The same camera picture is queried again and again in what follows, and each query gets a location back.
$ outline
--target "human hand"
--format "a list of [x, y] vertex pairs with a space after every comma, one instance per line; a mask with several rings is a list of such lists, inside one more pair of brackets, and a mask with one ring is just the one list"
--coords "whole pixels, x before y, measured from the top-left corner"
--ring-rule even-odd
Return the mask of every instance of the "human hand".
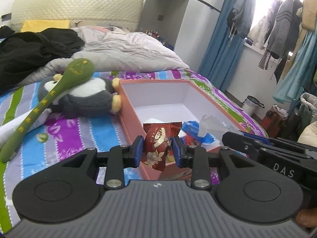
[[295, 220], [304, 227], [317, 226], [317, 207], [312, 209], [302, 209]]

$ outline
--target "green spoon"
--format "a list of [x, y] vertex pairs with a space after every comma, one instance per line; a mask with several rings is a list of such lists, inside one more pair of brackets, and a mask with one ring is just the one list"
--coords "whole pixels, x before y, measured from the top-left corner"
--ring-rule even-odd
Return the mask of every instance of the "green spoon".
[[0, 160], [5, 163], [10, 160], [14, 151], [19, 146], [24, 135], [40, 114], [67, 89], [88, 81], [95, 71], [91, 61], [79, 58], [72, 61], [66, 68], [62, 78], [56, 86], [38, 103], [31, 113], [25, 118], [12, 136], [7, 140], [0, 152]]

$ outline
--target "candy wrapper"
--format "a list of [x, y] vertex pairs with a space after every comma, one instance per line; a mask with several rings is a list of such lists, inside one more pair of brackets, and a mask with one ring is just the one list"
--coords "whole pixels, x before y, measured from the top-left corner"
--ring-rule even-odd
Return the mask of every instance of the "candy wrapper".
[[166, 163], [172, 163], [175, 162], [173, 150], [171, 146], [167, 147], [167, 154], [166, 154]]
[[196, 146], [201, 146], [201, 143], [197, 141], [193, 136], [189, 134], [189, 132], [186, 133], [186, 136], [182, 137], [180, 139], [185, 146], [189, 145], [196, 145]]
[[173, 155], [170, 138], [179, 134], [181, 126], [181, 122], [143, 124], [146, 138], [141, 161], [153, 169], [164, 171], [166, 155]]

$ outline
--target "open cardboard box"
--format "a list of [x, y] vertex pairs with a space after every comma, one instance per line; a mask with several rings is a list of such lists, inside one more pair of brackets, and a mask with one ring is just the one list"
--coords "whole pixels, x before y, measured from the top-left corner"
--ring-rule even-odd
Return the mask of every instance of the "open cardboard box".
[[[220, 122], [237, 130], [246, 131], [230, 114], [214, 102], [194, 83], [187, 80], [120, 80], [118, 93], [122, 99], [119, 113], [122, 128], [129, 145], [138, 135], [146, 137], [143, 123], [150, 118], [162, 122], [200, 121], [204, 115], [218, 118]], [[209, 152], [218, 152], [216, 147]], [[189, 168], [178, 168], [167, 163], [163, 172], [140, 163], [144, 179], [187, 179]]]

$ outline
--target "plastic bag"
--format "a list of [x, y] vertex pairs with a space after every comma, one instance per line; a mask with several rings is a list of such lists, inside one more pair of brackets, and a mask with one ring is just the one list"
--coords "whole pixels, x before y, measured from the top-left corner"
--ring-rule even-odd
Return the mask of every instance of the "plastic bag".
[[228, 131], [242, 134], [240, 131], [236, 130], [231, 125], [227, 125], [224, 122], [221, 123], [213, 115], [211, 116], [204, 115], [199, 123], [198, 136], [204, 137], [207, 133], [209, 133], [213, 137], [215, 137], [217, 140], [219, 140], [220, 145], [223, 146], [223, 143], [221, 141], [222, 136]]
[[278, 105], [273, 105], [272, 106], [272, 111], [277, 113], [282, 120], [284, 120], [284, 121], [287, 120], [287, 118], [288, 118], [287, 111], [282, 109], [282, 108], [280, 108]]

